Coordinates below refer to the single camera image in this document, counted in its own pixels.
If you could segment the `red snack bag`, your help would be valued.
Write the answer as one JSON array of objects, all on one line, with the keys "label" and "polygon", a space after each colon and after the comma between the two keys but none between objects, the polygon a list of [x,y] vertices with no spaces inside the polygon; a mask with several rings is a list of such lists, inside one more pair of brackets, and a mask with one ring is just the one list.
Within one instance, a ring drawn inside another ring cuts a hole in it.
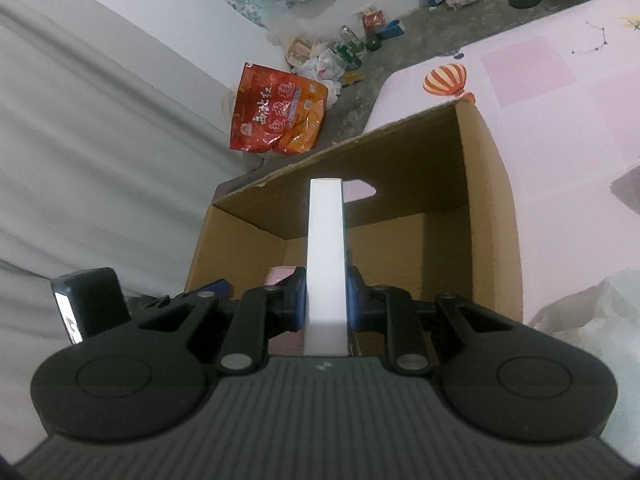
[{"label": "red snack bag", "polygon": [[329,90],[324,84],[246,64],[231,118],[230,148],[296,155],[316,144]]}]

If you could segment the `brown cardboard box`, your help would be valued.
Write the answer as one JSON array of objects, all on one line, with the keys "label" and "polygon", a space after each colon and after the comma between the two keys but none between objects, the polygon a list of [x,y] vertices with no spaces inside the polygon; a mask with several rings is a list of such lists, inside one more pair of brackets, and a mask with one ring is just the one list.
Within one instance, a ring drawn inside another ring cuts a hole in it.
[{"label": "brown cardboard box", "polygon": [[278,266],[306,269],[309,185],[343,183],[346,268],[416,299],[440,292],[524,314],[506,166],[483,116],[460,100],[273,171],[208,207],[187,289],[224,278],[237,294]]}]

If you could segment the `white blue box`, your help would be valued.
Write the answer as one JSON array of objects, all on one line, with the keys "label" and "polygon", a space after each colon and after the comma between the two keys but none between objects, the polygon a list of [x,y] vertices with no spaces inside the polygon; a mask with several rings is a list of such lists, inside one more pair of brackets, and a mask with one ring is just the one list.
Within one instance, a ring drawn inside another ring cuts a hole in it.
[{"label": "white blue box", "polygon": [[343,183],[309,185],[305,356],[349,354]]}]

